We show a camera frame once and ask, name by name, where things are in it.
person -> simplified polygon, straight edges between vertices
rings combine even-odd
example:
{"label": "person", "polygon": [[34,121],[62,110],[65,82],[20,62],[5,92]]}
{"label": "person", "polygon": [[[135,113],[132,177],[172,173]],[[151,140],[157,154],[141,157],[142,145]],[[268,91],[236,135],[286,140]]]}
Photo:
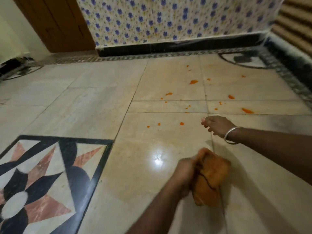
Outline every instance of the person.
{"label": "person", "polygon": [[[221,116],[203,118],[201,124],[221,138],[231,130],[227,140],[248,146],[312,185],[312,136],[236,127]],[[173,175],[126,234],[168,233],[178,203],[189,193],[198,161],[194,156],[178,162]]]}

orange liquid splatter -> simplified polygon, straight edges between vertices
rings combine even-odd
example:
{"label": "orange liquid splatter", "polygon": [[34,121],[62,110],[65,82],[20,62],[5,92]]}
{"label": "orange liquid splatter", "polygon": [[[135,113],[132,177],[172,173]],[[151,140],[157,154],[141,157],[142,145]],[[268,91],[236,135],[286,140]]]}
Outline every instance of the orange liquid splatter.
{"label": "orange liquid splatter", "polygon": [[190,84],[196,84],[197,82],[198,82],[198,80],[193,79],[193,80],[191,80]]}
{"label": "orange liquid splatter", "polygon": [[246,108],[242,108],[242,110],[248,114],[254,114],[254,112],[252,110],[246,109]]}

bracelet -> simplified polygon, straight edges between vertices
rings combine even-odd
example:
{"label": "bracelet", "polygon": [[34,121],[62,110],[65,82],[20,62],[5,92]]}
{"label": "bracelet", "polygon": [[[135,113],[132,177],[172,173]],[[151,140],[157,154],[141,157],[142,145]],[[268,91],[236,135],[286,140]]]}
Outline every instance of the bracelet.
{"label": "bracelet", "polygon": [[237,128],[241,128],[241,126],[236,126],[236,127],[233,127],[232,129],[229,129],[229,131],[225,134],[225,136],[224,136],[224,141],[225,142],[227,142],[227,143],[229,143],[229,144],[238,144],[238,143],[235,143],[235,142],[228,142],[227,141],[227,136],[228,136],[228,134],[232,131],[232,130],[235,130],[235,129],[237,129]]}

floral tile wall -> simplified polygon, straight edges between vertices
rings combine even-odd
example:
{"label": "floral tile wall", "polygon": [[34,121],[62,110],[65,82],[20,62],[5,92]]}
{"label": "floral tile wall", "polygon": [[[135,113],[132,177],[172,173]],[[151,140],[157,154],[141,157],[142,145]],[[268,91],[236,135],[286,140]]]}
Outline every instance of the floral tile wall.
{"label": "floral tile wall", "polygon": [[97,48],[263,31],[283,0],[77,0]]}

marble floor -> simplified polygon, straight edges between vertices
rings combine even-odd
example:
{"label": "marble floor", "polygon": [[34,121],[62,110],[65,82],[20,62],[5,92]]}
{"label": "marble floor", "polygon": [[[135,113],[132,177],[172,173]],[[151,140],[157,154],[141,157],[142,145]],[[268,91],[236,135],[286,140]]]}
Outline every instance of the marble floor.
{"label": "marble floor", "polygon": [[171,234],[310,233],[312,187],[207,132],[213,114],[312,135],[312,111],[256,56],[46,65],[0,82],[0,232],[122,234],[177,161],[207,147],[232,162],[222,205],[188,196]]}

